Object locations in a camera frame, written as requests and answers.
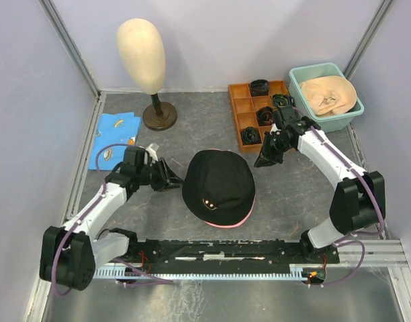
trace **beige fabric item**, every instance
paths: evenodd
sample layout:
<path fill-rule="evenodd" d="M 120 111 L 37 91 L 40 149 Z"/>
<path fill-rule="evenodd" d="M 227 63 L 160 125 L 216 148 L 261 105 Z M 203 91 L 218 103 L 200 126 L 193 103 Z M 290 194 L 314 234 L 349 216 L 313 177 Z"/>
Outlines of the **beige fabric item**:
<path fill-rule="evenodd" d="M 300 83 L 300 87 L 317 116 L 344 114 L 356 104 L 356 90 L 351 82 L 343 77 L 313 78 Z"/>
<path fill-rule="evenodd" d="M 156 94 L 165 78 L 164 45 L 158 30 L 147 20 L 131 19 L 119 27 L 117 39 L 132 79 L 146 94 Z"/>

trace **black bucket hat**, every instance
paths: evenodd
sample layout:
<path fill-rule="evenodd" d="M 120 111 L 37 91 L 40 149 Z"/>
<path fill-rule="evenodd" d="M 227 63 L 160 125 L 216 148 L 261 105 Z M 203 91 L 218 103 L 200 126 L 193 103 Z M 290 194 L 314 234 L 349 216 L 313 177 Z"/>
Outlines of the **black bucket hat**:
<path fill-rule="evenodd" d="M 255 203 L 255 182 L 247 162 L 230 151 L 198 152 L 187 169 L 182 196 L 189 210 L 222 228 L 244 223 Z"/>

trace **hat brim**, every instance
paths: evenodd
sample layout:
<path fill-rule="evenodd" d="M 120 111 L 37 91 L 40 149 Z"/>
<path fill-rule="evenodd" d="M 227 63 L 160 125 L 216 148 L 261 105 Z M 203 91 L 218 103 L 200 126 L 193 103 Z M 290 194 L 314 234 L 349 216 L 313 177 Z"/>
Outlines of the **hat brim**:
<path fill-rule="evenodd" d="M 201 164 L 211 153 L 216 151 L 205 150 L 198 152 L 192 159 L 187 169 L 185 182 L 182 187 L 182 197 L 189 210 L 206 223 L 219 228 L 233 228 L 243 224 L 253 210 L 255 203 L 255 182 L 251 176 L 251 194 L 231 210 L 210 211 L 202 202 L 199 193 L 197 173 L 201 169 Z"/>

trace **orange sorting tray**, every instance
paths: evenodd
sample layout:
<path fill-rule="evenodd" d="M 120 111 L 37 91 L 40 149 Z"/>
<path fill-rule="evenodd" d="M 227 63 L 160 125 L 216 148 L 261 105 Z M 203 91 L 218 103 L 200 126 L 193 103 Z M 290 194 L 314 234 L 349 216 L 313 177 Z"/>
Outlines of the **orange sorting tray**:
<path fill-rule="evenodd" d="M 249 83 L 233 84 L 229 86 L 232 112 L 234 114 L 235 128 L 238 138 L 238 145 L 241 152 L 259 152 L 261 151 L 262 142 L 264 140 L 265 132 L 270 131 L 271 126 L 259 126 L 256 112 L 264 106 L 273 106 L 271 96 L 274 94 L 289 95 L 286 84 L 283 80 L 272 80 L 269 82 L 270 90 L 268 96 L 250 95 L 248 88 Z M 253 126 L 259 130 L 261 134 L 260 144 L 244 145 L 241 140 L 242 131 L 249 126 Z"/>

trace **light blue plastic bin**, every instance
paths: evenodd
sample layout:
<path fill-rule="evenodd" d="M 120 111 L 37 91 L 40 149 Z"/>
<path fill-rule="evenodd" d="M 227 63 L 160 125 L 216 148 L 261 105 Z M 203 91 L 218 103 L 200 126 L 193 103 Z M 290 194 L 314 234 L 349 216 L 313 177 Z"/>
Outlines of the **light blue plastic bin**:
<path fill-rule="evenodd" d="M 348 112 L 341 115 L 333 115 L 326 117 L 316 116 L 307 99 L 304 97 L 300 89 L 300 83 L 308 81 L 309 79 L 323 77 L 323 76 L 341 76 L 345 77 L 336 64 L 325 62 L 323 64 L 310 65 L 305 67 L 297 67 L 291 69 L 289 77 L 291 82 L 289 84 L 289 93 L 295 100 L 295 106 L 310 119 L 313 119 L 324 132 L 332 132 L 343 129 L 352 121 L 352 119 L 364 113 L 364 105 L 362 105 L 359 98 L 355 106 Z"/>

